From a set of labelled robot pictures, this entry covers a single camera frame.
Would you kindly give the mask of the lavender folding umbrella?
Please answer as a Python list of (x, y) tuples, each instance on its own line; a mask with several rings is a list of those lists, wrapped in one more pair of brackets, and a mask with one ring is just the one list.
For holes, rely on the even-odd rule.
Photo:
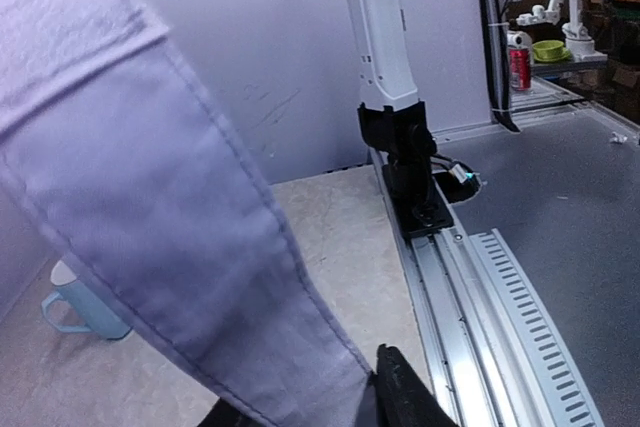
[(79, 279), (263, 426), (376, 426), (374, 375), (144, 0), (1, 0), (1, 184)]

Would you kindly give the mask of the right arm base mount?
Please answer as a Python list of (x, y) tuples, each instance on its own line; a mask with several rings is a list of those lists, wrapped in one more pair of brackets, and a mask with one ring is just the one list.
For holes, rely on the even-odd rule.
[(422, 161), (404, 162), (389, 154), (382, 174), (403, 238), (431, 235), (453, 226), (431, 168)]

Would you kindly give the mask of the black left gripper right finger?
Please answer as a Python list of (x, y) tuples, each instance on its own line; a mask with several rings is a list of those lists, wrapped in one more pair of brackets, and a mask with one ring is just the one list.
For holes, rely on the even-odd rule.
[(382, 426), (457, 427), (395, 346), (377, 348), (375, 391)]

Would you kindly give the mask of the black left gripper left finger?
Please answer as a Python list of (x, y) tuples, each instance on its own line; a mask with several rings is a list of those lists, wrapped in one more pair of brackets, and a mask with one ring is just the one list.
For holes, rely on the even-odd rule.
[(223, 399), (218, 399), (198, 427), (247, 427), (249, 425), (249, 417)]

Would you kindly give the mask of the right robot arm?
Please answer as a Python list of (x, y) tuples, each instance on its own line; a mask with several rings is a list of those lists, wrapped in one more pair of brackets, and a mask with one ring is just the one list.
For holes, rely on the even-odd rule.
[(346, 0), (356, 41), (365, 143), (399, 165), (429, 166), (436, 146), (414, 82), (401, 0)]

